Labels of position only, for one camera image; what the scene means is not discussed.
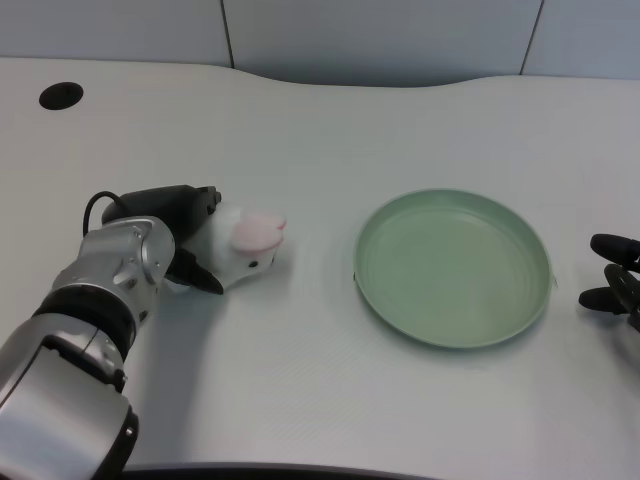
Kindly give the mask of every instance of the black cable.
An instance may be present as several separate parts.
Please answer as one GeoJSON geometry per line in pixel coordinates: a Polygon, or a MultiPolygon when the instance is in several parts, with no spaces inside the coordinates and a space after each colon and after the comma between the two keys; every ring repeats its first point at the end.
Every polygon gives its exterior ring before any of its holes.
{"type": "Polygon", "coordinates": [[[87,207],[84,209],[84,217],[82,219],[82,236],[83,237],[85,237],[89,232],[89,219],[91,217],[91,209],[93,208],[93,205],[98,200],[104,197],[108,197],[111,200],[113,200],[115,204],[118,205],[125,214],[127,214],[128,216],[131,216],[130,215],[131,211],[129,210],[129,208],[125,205],[122,199],[119,196],[117,196],[115,193],[106,192],[106,191],[98,192],[93,197],[91,197],[91,199],[87,203],[87,207]]]}

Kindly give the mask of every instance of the green plate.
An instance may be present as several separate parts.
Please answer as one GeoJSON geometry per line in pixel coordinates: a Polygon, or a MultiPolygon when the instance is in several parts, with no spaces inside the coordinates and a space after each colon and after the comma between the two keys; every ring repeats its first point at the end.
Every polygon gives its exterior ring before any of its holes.
{"type": "Polygon", "coordinates": [[[531,325],[551,291],[544,245],[488,198],[424,190],[396,198],[366,223],[355,278],[371,307],[423,342],[472,348],[531,325]]]}

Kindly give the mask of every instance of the white table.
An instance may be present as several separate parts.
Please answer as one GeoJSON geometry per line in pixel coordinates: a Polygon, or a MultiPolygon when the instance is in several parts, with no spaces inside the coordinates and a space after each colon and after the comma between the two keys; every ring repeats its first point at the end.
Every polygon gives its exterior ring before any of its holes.
{"type": "Polygon", "coordinates": [[[640,374],[619,348],[631,337],[576,306],[605,285],[591,235],[640,237],[639,82],[502,77],[402,90],[0,59],[0,158],[0,340],[75,258],[99,190],[215,185],[289,219],[268,275],[224,297],[164,292],[127,360],[125,393],[142,423],[130,465],[640,474],[640,374]],[[61,81],[81,84],[82,101],[42,109],[40,92],[61,81]],[[360,300],[359,228],[390,198],[431,187],[501,201],[545,241],[558,286],[542,322],[515,341],[430,348],[360,300]]]}

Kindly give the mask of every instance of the plate rim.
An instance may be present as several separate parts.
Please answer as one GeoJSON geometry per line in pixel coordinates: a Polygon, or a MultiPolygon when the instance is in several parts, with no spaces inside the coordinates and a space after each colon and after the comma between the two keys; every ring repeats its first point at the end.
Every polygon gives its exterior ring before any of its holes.
{"type": "Polygon", "coordinates": [[[462,190],[462,189],[455,189],[455,188],[426,188],[426,189],[420,189],[420,190],[413,190],[411,192],[407,192],[404,193],[402,195],[398,195],[394,198],[392,198],[391,200],[387,201],[386,203],[384,203],[383,205],[381,205],[380,207],[378,207],[376,210],[374,210],[371,215],[369,215],[366,219],[366,221],[363,223],[362,227],[360,228],[360,231],[358,232],[358,236],[356,237],[356,242],[355,242],[355,247],[353,250],[353,272],[354,272],[354,278],[356,281],[356,284],[358,285],[358,290],[360,291],[361,295],[364,297],[364,299],[367,302],[367,305],[369,305],[369,307],[376,313],[376,315],[378,317],[380,317],[382,320],[384,320],[388,325],[390,325],[391,327],[395,328],[396,330],[404,333],[405,335],[418,340],[419,342],[422,343],[426,343],[428,345],[434,345],[437,347],[444,347],[444,348],[452,348],[452,349],[472,349],[472,348],[482,348],[482,347],[488,347],[491,345],[497,345],[499,343],[502,343],[506,340],[509,340],[517,335],[519,335],[520,333],[524,332],[525,330],[527,330],[529,327],[531,327],[531,325],[533,325],[538,319],[540,319],[540,317],[542,317],[544,311],[546,310],[546,308],[549,305],[549,299],[551,297],[551,290],[552,290],[552,286],[553,286],[553,278],[554,278],[554,274],[553,274],[553,269],[552,269],[552,265],[551,265],[551,258],[549,257],[549,252],[547,251],[547,247],[545,246],[544,242],[542,241],[542,239],[540,238],[540,236],[538,235],[538,232],[536,232],[536,230],[533,228],[533,226],[522,216],[519,215],[517,212],[515,212],[513,209],[507,207],[506,205],[504,205],[503,203],[494,200],[491,197],[487,197],[486,195],[481,195],[475,192],[471,192],[469,190],[462,190]],[[473,344],[451,344],[451,343],[440,343],[440,342],[436,342],[436,341],[431,341],[431,340],[425,340],[424,338],[420,338],[410,332],[405,331],[404,329],[400,328],[399,326],[397,326],[396,324],[394,324],[392,321],[390,321],[388,318],[386,318],[384,315],[382,315],[382,313],[380,313],[380,311],[376,308],[376,306],[374,305],[374,303],[371,301],[371,299],[369,298],[369,296],[367,296],[367,293],[365,292],[365,290],[362,288],[362,282],[360,279],[360,274],[359,274],[359,269],[358,269],[358,250],[360,247],[360,243],[362,241],[362,235],[365,231],[365,229],[367,228],[367,226],[369,225],[369,223],[376,217],[376,215],[378,215],[384,208],[386,208],[387,206],[389,206],[390,204],[392,204],[393,202],[400,200],[402,198],[411,196],[411,195],[416,195],[419,193],[425,193],[425,192],[443,192],[443,193],[454,193],[454,194],[465,194],[465,195],[472,195],[475,197],[479,197],[483,200],[488,200],[489,202],[493,202],[496,205],[498,205],[501,208],[504,208],[505,210],[507,210],[508,212],[510,212],[512,215],[515,215],[517,218],[519,218],[524,224],[525,226],[531,231],[531,233],[533,234],[534,239],[540,244],[540,246],[542,247],[542,251],[544,253],[544,257],[546,260],[546,264],[547,264],[547,268],[549,270],[549,278],[547,278],[547,286],[546,286],[546,291],[544,294],[544,299],[542,302],[540,302],[540,306],[538,307],[538,309],[531,315],[531,317],[517,330],[510,332],[507,335],[504,335],[502,337],[500,337],[499,339],[495,339],[495,340],[491,340],[488,342],[477,342],[477,343],[473,343],[473,344]]]}

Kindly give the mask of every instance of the plush toy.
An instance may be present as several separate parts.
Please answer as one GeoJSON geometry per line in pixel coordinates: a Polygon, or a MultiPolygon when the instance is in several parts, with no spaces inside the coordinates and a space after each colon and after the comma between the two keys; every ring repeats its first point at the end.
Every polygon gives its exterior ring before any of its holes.
{"type": "Polygon", "coordinates": [[[226,289],[271,266],[286,224],[280,215],[222,202],[183,246],[226,289]]]}

